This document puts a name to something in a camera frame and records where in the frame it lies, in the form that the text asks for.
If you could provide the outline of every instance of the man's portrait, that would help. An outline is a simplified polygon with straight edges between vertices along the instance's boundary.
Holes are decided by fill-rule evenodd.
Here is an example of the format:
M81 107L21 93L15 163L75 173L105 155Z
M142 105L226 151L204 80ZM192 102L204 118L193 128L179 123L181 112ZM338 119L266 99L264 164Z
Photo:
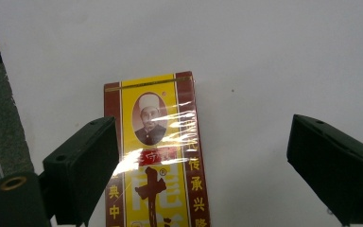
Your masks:
M137 102L143 127L135 131L135 135L143 144L155 145L162 140L166 132L166 128L160 124L161 100L157 95L149 93L140 96Z

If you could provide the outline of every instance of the white wall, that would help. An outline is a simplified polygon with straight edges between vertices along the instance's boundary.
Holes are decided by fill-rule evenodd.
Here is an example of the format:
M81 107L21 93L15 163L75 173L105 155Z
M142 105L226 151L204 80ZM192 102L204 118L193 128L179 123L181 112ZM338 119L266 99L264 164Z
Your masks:
M104 83L191 70L213 226L340 226L285 152L293 114L363 142L363 1L0 0L0 46L37 173Z

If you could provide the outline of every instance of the white background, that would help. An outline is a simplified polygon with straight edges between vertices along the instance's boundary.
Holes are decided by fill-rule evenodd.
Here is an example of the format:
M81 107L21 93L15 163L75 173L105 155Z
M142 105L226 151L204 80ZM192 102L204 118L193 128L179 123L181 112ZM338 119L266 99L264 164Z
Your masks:
M293 114L363 142L363 1L0 0L0 47L37 173L105 83L191 70L213 226L341 226L285 154Z

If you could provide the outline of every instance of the plastic wrap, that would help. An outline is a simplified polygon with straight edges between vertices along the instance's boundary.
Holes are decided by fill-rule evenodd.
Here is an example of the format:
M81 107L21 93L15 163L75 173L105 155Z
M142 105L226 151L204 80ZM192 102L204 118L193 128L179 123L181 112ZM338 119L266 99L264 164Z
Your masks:
M120 152L107 226L211 225L193 83L184 72L105 85Z

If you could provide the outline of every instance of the portrait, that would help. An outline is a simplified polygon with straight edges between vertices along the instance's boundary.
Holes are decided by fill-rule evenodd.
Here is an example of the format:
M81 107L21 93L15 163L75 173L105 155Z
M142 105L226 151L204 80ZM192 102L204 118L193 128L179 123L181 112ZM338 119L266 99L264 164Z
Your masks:
M159 143L166 133L166 115L164 101L159 96L142 94L133 110L133 127L138 140L149 146Z

